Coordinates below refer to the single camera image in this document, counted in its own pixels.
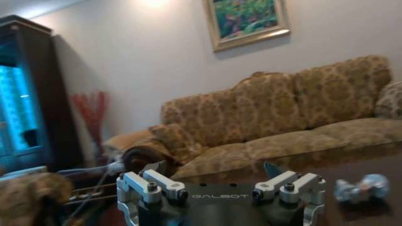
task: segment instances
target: screw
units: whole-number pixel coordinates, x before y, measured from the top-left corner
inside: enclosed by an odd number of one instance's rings
[[[288,191],[288,192],[292,192],[295,190],[295,185],[293,183],[287,183],[284,185],[284,189]]]
[[[264,194],[261,191],[259,191],[259,190],[252,191],[253,200],[256,200],[256,201],[260,200],[263,198],[263,196],[264,196]]]
[[[148,192],[156,191],[156,189],[157,189],[156,184],[153,182],[148,183],[146,189],[148,189]]]

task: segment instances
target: cable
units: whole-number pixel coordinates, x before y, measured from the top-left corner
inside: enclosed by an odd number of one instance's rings
[[[108,164],[110,163],[110,161],[113,160],[113,158],[109,158],[106,161],[106,165],[101,166],[101,168],[106,167]],[[105,173],[101,175],[101,178],[97,182],[97,184],[93,187],[93,191],[90,192],[90,194],[88,195],[88,197],[84,199],[82,203],[78,205],[78,207],[76,208],[76,210],[73,211],[73,213],[69,215],[68,219],[64,221],[62,226],[68,225],[69,220],[76,216],[76,214],[81,211],[81,209],[84,208],[86,202],[89,201],[89,199],[92,198],[92,195],[96,193],[98,186],[102,184],[105,177],[108,175],[108,169],[105,170]]]
[[[57,171],[57,173],[68,173],[68,172],[74,172],[74,171],[92,171],[92,170],[100,170],[106,167],[108,167],[108,165],[92,167],[92,168],[64,169],[64,170]]]

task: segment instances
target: painting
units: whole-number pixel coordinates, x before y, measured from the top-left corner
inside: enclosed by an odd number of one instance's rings
[[[213,50],[289,34],[284,0],[204,0]]]

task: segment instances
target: sofa cushion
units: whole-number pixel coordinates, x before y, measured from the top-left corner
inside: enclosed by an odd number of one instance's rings
[[[325,135],[297,131],[252,140],[245,143],[245,150],[251,160],[265,160],[343,146],[344,143]]]
[[[372,116],[378,93],[391,81],[387,59],[359,57],[293,75],[307,127]]]
[[[200,156],[179,168],[172,179],[216,173],[224,177],[225,172],[241,169],[249,165],[244,153],[243,143],[209,148]]]
[[[245,141],[305,128],[287,74],[252,76],[232,91],[236,94]]]
[[[402,82],[383,88],[374,113],[376,117],[402,119]]]
[[[402,120],[355,119],[321,126],[312,131],[335,138],[352,149],[402,141]]]
[[[160,119],[164,124],[179,124],[203,146],[243,142],[231,90],[168,101],[161,107]]]

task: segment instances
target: glass object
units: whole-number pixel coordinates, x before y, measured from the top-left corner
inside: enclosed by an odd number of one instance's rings
[[[26,142],[36,136],[37,123],[28,85],[18,67],[0,66],[0,100],[10,143],[17,152],[37,145],[34,142]]]

